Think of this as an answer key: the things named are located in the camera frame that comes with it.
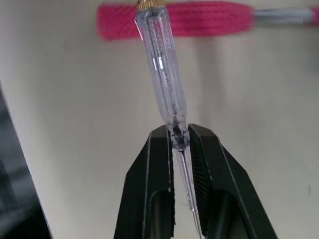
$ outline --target clear plastic handle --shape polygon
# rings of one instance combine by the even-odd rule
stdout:
[[[160,114],[173,136],[173,147],[184,148],[189,145],[186,102],[168,11],[166,7],[144,10],[136,22],[146,47]]]

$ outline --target beige background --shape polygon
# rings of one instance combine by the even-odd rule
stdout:
[[[113,238],[125,174],[162,124],[142,42],[102,42],[98,4],[0,1],[1,85],[55,239]],[[248,171],[279,238],[318,238],[318,29],[176,44],[188,122],[217,133]],[[177,187],[175,238],[194,238]]]

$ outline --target gold metal end cap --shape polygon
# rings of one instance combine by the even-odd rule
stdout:
[[[152,7],[165,6],[164,0],[138,0],[138,12]]]

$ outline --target screwdriver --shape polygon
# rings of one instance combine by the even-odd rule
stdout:
[[[173,155],[177,155],[189,207],[193,213],[198,238],[201,239],[190,138],[186,126],[186,101],[168,11],[162,0],[139,0],[137,9],[136,24],[145,44],[159,111],[170,134]]]

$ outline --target pink handle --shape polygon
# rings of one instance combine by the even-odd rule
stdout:
[[[319,6],[313,7],[312,10],[315,13],[314,16],[314,24],[315,25],[319,25]]]
[[[223,1],[167,4],[175,36],[212,36],[250,30],[254,9]],[[138,37],[134,5],[102,4],[97,10],[97,30],[105,40]]]

